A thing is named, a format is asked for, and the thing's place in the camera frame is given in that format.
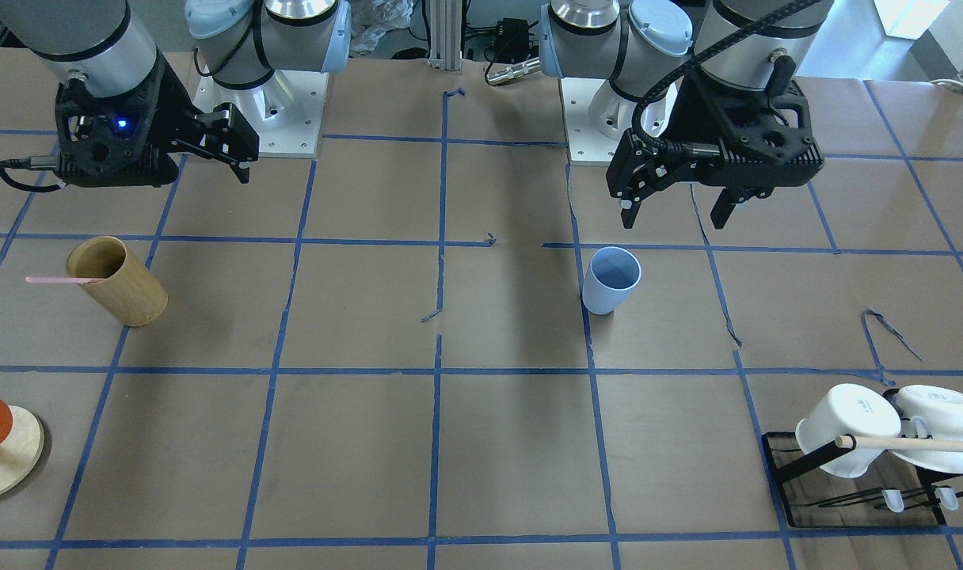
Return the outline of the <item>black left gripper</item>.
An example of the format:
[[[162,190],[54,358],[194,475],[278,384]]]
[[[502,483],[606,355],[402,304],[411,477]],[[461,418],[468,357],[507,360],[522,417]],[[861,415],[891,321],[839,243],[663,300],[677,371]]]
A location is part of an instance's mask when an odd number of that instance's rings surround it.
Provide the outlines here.
[[[636,224],[649,195],[677,183],[720,188],[710,220],[715,230],[723,230],[747,200],[807,184],[824,166],[808,101],[795,81],[785,93],[770,97],[710,77],[685,77],[658,138],[667,149],[654,149],[624,132],[608,167],[608,192],[620,200],[626,230]]]

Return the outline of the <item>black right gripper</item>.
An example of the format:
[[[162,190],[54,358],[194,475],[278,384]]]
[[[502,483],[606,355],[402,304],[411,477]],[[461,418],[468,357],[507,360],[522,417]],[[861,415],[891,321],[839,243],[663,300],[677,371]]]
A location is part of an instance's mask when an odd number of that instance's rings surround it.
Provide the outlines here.
[[[60,150],[54,174],[84,188],[171,184],[180,176],[173,153],[229,165],[240,184],[258,159],[258,133],[240,109],[222,102],[210,113],[192,104],[163,55],[135,88],[97,98],[77,78],[55,97]]]

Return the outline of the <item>silver robot arm, left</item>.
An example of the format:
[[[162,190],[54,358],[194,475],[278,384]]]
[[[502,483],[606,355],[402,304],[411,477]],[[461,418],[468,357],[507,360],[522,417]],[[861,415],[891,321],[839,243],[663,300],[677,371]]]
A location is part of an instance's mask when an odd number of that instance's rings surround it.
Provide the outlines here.
[[[550,1],[542,72],[604,80],[633,105],[615,121],[606,170],[626,228],[678,183],[719,188],[720,230],[737,206],[807,184],[824,165],[797,66],[830,1],[709,1],[702,22],[671,1]]]

